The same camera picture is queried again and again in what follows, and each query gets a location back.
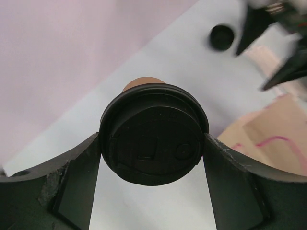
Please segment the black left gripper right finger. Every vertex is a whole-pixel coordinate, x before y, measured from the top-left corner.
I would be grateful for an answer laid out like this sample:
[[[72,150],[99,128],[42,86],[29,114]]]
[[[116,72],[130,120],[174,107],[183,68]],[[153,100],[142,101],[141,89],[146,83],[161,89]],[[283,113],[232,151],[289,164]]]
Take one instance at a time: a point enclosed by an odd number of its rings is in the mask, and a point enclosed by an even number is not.
[[[305,230],[307,179],[245,156],[210,134],[204,167],[218,230]]]

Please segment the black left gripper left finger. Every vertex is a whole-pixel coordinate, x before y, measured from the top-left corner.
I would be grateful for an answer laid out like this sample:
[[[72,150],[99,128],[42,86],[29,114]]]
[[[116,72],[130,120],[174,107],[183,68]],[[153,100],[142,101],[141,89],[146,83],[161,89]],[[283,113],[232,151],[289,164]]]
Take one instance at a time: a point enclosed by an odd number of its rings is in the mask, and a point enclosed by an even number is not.
[[[87,230],[101,154],[95,133],[73,149],[0,177],[2,230]]]

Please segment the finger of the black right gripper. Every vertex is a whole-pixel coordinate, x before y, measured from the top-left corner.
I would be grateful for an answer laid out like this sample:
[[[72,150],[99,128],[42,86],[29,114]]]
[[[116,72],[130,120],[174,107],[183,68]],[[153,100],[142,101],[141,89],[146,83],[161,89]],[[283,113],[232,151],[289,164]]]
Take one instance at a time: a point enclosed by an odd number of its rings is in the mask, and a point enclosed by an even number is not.
[[[267,91],[279,84],[307,76],[307,46],[297,46],[293,55],[261,87]]]
[[[281,9],[280,0],[246,0],[246,16],[236,55],[243,53],[276,20],[272,17]]]

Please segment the pink and beige paper bag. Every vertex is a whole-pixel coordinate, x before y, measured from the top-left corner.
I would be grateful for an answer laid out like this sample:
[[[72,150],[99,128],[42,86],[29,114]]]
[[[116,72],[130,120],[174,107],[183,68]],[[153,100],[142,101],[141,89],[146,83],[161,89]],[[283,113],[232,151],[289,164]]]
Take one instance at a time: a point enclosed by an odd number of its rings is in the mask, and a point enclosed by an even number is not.
[[[229,125],[218,140],[271,167],[307,174],[307,87],[303,80],[286,82],[273,91],[267,107]]]

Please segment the black plastic cup lid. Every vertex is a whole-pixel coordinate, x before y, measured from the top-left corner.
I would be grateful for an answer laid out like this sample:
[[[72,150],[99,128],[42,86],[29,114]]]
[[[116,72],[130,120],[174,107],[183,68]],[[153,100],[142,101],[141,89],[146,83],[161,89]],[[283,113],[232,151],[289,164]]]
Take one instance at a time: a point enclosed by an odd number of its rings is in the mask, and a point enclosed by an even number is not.
[[[148,83],[114,98],[102,114],[99,141],[108,167],[140,185],[172,183],[201,159],[208,118],[180,87]]]

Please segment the brown paper coffee cup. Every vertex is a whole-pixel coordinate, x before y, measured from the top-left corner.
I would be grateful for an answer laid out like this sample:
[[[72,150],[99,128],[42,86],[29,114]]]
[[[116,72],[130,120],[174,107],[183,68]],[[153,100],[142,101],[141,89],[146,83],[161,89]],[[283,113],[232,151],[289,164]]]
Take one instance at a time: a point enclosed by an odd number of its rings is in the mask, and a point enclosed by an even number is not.
[[[130,81],[122,90],[122,92],[131,89],[133,87],[143,85],[143,84],[151,84],[151,83],[165,83],[164,81],[160,80],[159,78],[155,77],[139,77],[132,81]]]

